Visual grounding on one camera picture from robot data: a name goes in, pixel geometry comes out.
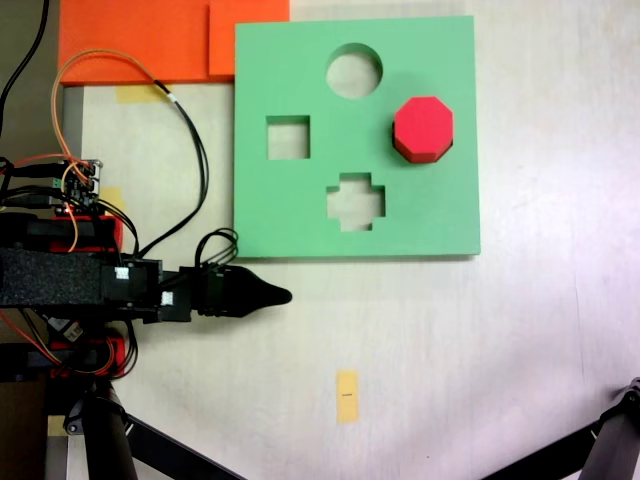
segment orange foam board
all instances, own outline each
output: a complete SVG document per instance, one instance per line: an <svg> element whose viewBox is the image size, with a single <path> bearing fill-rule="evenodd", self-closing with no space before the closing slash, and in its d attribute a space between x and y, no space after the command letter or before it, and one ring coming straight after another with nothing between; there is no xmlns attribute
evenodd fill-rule
<svg viewBox="0 0 640 480"><path fill-rule="evenodd" d="M209 76L216 82L232 82L236 24L288 22L289 0L210 1Z"/></svg>
<svg viewBox="0 0 640 480"><path fill-rule="evenodd" d="M212 15L218 3L229 6ZM209 63L231 58L233 67L235 23L288 18L288 0L61 0L58 66L83 50L110 48L134 56L165 83L229 81L228 63L220 64L220 74ZM62 78L64 85L148 81L128 62L107 56L83 59Z"/></svg>

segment circular hole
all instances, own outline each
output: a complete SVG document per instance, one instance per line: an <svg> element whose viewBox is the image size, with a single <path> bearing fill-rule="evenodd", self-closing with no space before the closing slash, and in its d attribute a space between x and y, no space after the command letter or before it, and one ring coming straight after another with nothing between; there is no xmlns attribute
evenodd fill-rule
<svg viewBox="0 0 640 480"><path fill-rule="evenodd" d="M336 50L329 61L327 83L341 97L366 97L382 80L382 62L376 52L361 43Z"/></svg>

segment white sticker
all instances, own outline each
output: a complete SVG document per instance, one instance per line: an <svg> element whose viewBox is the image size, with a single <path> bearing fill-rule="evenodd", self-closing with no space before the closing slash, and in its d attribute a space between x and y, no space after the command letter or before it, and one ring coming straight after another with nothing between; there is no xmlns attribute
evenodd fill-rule
<svg viewBox="0 0 640 480"><path fill-rule="evenodd" d="M80 338L80 335L82 335L83 333L84 333L84 330L82 330L82 327L80 326L80 324L78 322L73 322L73 325L71 325L67 329L67 331L64 332L64 336L70 342L75 342L78 338Z"/></svg>
<svg viewBox="0 0 640 480"><path fill-rule="evenodd" d="M49 317L49 325L55 328L58 332L67 326L69 320L63 318Z"/></svg>
<svg viewBox="0 0 640 480"><path fill-rule="evenodd" d="M115 267L116 279L129 280L129 269L127 267Z"/></svg>
<svg viewBox="0 0 640 480"><path fill-rule="evenodd" d="M162 292L161 305L163 307L166 307L168 305L173 305L173 292Z"/></svg>

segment black foam padding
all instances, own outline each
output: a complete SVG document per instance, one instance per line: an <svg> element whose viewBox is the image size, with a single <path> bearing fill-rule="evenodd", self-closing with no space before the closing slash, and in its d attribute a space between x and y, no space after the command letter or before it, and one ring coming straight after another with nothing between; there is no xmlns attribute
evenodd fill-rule
<svg viewBox="0 0 640 480"><path fill-rule="evenodd" d="M103 263L82 253L0 248L0 307L103 305Z"/></svg>

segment orange wire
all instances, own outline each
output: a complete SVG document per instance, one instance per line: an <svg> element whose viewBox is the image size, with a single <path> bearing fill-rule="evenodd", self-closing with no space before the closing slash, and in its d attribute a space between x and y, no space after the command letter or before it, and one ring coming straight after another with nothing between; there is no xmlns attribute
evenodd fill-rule
<svg viewBox="0 0 640 480"><path fill-rule="evenodd" d="M65 72L78 60L80 60L83 57L96 56L96 55L103 55L103 56L106 55L106 56L112 56L117 58L123 58L133 63L138 68L140 68L140 70L142 70L151 79L152 82L156 81L156 77L154 77L153 74L149 71L149 69L145 67L139 60L136 60L131 55L128 55L124 52L120 52L118 50L112 50L109 48L93 48L90 50L84 50L83 52L77 53L76 55L71 57L69 60L67 60L65 64L60 68L60 71L58 72L58 75L56 76L56 79L53 83L53 90L51 91L51 119L53 121L53 129L56 133L56 137L58 139L58 143L60 144L60 148L62 148L62 151L67 155L71 155L71 149L69 148L69 145L67 144L66 140L64 139L64 135L62 134L62 129L60 128L60 122L58 120L58 110L57 110L58 88L60 86L60 81L62 79L62 76L65 74Z"/></svg>
<svg viewBox="0 0 640 480"><path fill-rule="evenodd" d="M34 347L36 347L40 351L40 353L42 353L45 357L47 357L53 363L55 363L56 365L60 365L62 363L60 360L55 358L53 355L50 355L48 352L46 352L40 345L38 345L38 342L36 342L29 335L24 333L18 326L16 326L16 324L13 323L9 319L9 317L2 310L0 310L0 318L2 318L2 320L4 320L4 323L9 325L9 327L11 327L11 329L13 331L15 331L18 335L20 335L21 337L26 339L29 343L31 343Z"/></svg>
<svg viewBox="0 0 640 480"><path fill-rule="evenodd" d="M13 323L9 319L9 317L2 310L0 310L0 318L2 318L2 320L4 320L4 322L13 331L15 331L18 335L20 335L25 340L27 340L29 343L31 343L34 347L36 347L40 351L40 353L42 353L45 357L47 357L52 363L54 363L55 365L62 365L62 362L60 360L58 360L53 355L53 353L51 353L51 351L49 349L47 349L46 347L38 344L38 342L36 342L29 335L27 335L20 327L18 327L15 323ZM73 370L73 371L75 373L80 373L80 374L83 374L83 375L99 375L99 374L104 373L107 370L109 370L111 368L111 366L113 365L113 362L115 361L115 350L113 348L113 344L109 341L108 338L107 338L107 345L109 346L109 361L107 362L107 364L104 367L100 367L98 370L95 370L93 372L85 372L85 371L82 371L82 370Z"/></svg>
<svg viewBox="0 0 640 480"><path fill-rule="evenodd" d="M25 163L37 162L38 160L44 160L46 158L64 158L66 160L73 160L77 163L81 163L82 165L89 165L89 162L85 160L81 160L79 158L67 155L65 153L46 153L44 155L34 155L33 157L21 158L20 160L16 160L13 162L14 167L19 167L20 165L24 165Z"/></svg>
<svg viewBox="0 0 640 480"><path fill-rule="evenodd" d="M65 182L67 181L67 174L69 173L69 170L71 170L74 166L75 165L73 163L70 163L67 169L62 174L62 183L60 185L60 191L62 193L64 193L64 185L65 185ZM78 223L76 222L76 217L73 216L73 210L71 208L71 205L69 205L68 203L66 203L65 205L69 213L69 217L71 218L71 223L73 223L73 232L74 232L73 243L71 244L71 248L69 248L69 250L67 251L67 253L71 253L75 250L76 245L78 244L78 236L79 236Z"/></svg>

